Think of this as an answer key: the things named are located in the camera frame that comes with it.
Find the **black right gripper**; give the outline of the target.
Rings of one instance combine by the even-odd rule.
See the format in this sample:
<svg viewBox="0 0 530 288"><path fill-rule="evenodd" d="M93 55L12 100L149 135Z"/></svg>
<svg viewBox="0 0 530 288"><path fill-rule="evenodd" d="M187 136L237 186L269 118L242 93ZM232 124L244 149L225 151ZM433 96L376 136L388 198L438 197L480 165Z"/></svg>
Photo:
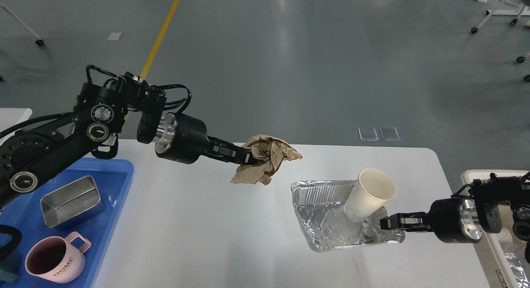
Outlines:
<svg viewBox="0 0 530 288"><path fill-rule="evenodd" d="M395 213L379 219L379 224L382 230L434 232L444 243L478 243L484 233L475 201L471 198L437 200L431 204L428 213Z"/></svg>

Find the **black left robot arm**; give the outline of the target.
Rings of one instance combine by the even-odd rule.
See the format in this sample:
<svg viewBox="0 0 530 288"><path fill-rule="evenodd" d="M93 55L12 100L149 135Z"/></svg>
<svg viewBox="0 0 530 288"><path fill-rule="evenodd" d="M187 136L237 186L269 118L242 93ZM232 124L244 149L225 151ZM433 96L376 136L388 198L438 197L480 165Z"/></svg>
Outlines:
<svg viewBox="0 0 530 288"><path fill-rule="evenodd" d="M252 152L207 135L202 120L184 114L192 99L182 84L152 85L130 72L95 65L70 112L29 119L1 132L1 208L34 192L88 153L117 156L129 112L142 114L137 141L155 143L158 157L192 164L201 156L240 165L257 164Z"/></svg>

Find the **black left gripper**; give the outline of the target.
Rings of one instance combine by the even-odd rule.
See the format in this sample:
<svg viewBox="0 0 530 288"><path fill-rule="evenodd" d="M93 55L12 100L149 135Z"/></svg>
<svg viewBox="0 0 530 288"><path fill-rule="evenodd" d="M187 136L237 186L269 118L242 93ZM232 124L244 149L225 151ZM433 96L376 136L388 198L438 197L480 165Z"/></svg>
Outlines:
<svg viewBox="0 0 530 288"><path fill-rule="evenodd" d="M251 160L256 160L248 149L207 137L202 120L176 112L169 112L160 120L154 143L158 157L183 164L192 164L201 155L239 165L250 165Z"/></svg>

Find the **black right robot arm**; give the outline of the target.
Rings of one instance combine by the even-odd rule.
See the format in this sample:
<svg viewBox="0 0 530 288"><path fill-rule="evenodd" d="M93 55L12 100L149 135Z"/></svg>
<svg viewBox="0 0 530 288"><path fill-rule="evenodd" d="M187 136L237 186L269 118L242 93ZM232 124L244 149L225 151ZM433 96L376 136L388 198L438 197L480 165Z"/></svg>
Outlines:
<svg viewBox="0 0 530 288"><path fill-rule="evenodd" d="M498 234L502 220L512 219L512 232L529 243L529 173L500 176L464 184L428 212L396 213L379 220L383 230L432 232L444 243L478 243L485 233Z"/></svg>

